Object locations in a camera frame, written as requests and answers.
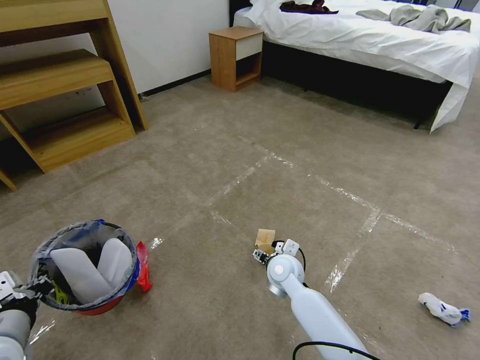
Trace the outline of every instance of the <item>gray cloth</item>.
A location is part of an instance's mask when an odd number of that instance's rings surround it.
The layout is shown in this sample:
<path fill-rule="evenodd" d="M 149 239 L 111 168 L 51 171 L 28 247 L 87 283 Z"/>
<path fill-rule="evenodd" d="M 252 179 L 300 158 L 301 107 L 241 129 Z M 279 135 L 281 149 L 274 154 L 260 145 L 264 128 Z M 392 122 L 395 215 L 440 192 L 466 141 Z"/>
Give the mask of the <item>gray cloth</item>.
<path fill-rule="evenodd" d="M 393 25 L 404 26 L 414 30 L 439 34 L 447 30 L 461 30 L 470 32 L 470 19 L 462 20 L 455 16 L 449 20 L 449 16 L 443 7 L 428 5 L 423 10 L 418 10 L 411 5 L 394 8 L 390 15 L 380 10 L 361 10 L 357 15 L 372 19 L 390 21 Z"/>

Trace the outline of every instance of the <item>white bedsheet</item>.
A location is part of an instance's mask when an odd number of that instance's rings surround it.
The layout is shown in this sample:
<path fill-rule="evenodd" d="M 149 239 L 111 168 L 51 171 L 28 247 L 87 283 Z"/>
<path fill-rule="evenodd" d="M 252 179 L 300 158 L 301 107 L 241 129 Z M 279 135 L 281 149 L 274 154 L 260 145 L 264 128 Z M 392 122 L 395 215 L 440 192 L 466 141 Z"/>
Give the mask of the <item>white bedsheet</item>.
<path fill-rule="evenodd" d="M 431 81 L 451 81 L 453 85 L 430 132 L 456 120 L 479 58 L 480 14 L 447 9 L 449 16 L 470 18 L 471 33 L 433 34 L 355 15 L 368 9 L 389 13 L 404 5 L 394 1 L 327 0 L 325 5 L 339 10 L 338 14 L 329 15 L 284 13 L 279 9 L 283 1 L 254 0 L 253 7 L 243 16 L 263 29 L 265 36 L 275 43 L 307 51 L 316 49 L 322 55 L 424 79 L 430 73 L 434 75 L 427 78 Z"/>
<path fill-rule="evenodd" d="M 242 26 L 245 28 L 256 28 L 256 25 L 247 17 L 247 13 L 251 8 L 246 7 L 243 9 L 238 10 L 234 17 L 233 17 L 233 25 L 234 26 Z M 274 41 L 267 36 L 265 36 L 265 40 L 269 43 L 276 43 L 281 44 L 278 41 Z M 418 66 L 412 65 L 408 62 L 398 60 L 392 57 L 382 56 L 382 55 L 375 55 L 366 52 L 359 52 L 353 49 L 323 49 L 323 48 L 316 48 L 316 47 L 302 47 L 302 46 L 294 46 L 288 45 L 291 48 L 307 51 L 314 54 L 324 55 L 331 58 L 342 59 L 350 62 L 355 62 L 361 65 L 367 65 L 373 68 L 392 71 L 395 73 L 408 75 L 414 78 L 419 78 L 423 80 L 428 80 L 434 83 L 442 83 L 445 81 L 443 77 L 435 75 L 430 71 L 422 69 Z"/>

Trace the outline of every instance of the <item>gray carpet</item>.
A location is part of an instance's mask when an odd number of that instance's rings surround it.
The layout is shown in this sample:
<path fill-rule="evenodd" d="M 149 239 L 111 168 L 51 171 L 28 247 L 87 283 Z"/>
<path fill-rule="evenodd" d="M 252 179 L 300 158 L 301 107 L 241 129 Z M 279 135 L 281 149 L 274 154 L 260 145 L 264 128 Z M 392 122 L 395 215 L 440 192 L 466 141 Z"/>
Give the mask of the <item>gray carpet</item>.
<path fill-rule="evenodd" d="M 372 354 L 476 360 L 479 90 L 477 77 L 458 121 L 432 135 L 271 78 L 152 96 L 149 131 L 0 189 L 2 270 L 26 277 L 39 243 L 82 220 L 150 247 L 149 293 L 94 317 L 42 305 L 34 358 L 291 359 L 307 337 L 251 257 L 266 228 L 300 243 L 306 282 Z M 470 307 L 473 322 L 450 328 L 417 303 L 423 292 Z"/>

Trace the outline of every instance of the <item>baseboard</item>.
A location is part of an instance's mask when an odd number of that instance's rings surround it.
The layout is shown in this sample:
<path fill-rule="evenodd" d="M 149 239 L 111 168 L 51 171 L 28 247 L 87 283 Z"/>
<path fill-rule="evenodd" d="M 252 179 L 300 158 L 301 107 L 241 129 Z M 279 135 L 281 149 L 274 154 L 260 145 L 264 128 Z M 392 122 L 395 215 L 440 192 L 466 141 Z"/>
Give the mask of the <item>baseboard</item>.
<path fill-rule="evenodd" d="M 203 78 L 204 76 L 210 74 L 211 72 L 212 72 L 211 69 L 208 69 L 208 70 L 205 70 L 205 71 L 200 71 L 196 74 L 181 78 L 180 80 L 175 80 L 175 81 L 170 82 L 168 84 L 165 84 L 165 85 L 162 85 L 162 86 L 159 86 L 159 87 L 155 87 L 151 90 L 144 91 L 141 94 L 144 95 L 144 96 L 150 96 L 150 95 L 158 94 L 158 93 L 161 93 L 162 91 L 175 88 L 179 85 L 189 83 L 189 82 L 191 82 L 193 80 L 196 80 L 196 79 Z"/>

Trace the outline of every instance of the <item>trash can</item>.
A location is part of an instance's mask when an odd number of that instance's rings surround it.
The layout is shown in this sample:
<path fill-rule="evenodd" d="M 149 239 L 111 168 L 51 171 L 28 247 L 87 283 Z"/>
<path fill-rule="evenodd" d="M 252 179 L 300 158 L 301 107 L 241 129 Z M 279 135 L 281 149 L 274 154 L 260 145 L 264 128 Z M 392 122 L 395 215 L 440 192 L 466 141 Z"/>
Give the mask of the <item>trash can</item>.
<path fill-rule="evenodd" d="M 80 249 L 87 254 L 93 265 L 97 267 L 102 248 L 111 238 L 119 239 L 130 250 L 132 258 L 130 268 L 125 272 L 121 284 L 112 293 L 97 299 L 95 302 L 80 304 L 73 295 L 65 277 L 50 257 L 50 252 L 64 248 Z M 52 281 L 55 290 L 43 296 L 40 300 L 51 308 L 73 311 L 82 315 L 98 315 L 112 309 L 132 288 L 139 276 L 140 263 L 132 239 L 121 227 L 101 219 L 79 222 L 60 229 L 38 247 L 32 260 L 29 281 L 45 275 Z"/>

